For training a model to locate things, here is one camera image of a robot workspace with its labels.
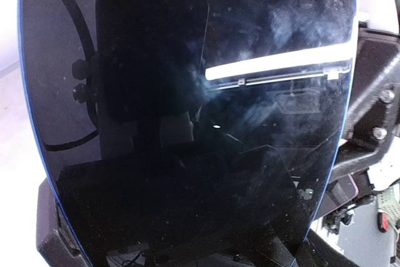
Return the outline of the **black phone blue edge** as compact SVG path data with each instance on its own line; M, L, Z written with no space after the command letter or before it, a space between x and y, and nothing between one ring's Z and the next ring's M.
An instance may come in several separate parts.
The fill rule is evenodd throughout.
M47 180L89 266L295 266L338 154L356 0L19 0Z

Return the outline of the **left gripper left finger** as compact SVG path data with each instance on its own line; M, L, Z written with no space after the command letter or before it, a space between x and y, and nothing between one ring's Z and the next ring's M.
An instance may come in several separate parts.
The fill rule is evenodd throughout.
M38 188L36 249L49 266L89 266L56 201L49 181Z

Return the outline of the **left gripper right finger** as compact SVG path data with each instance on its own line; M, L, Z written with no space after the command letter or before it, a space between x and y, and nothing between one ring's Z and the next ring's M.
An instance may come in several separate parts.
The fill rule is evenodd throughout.
M359 29L349 106L330 182L364 171L388 152L399 124L399 35Z

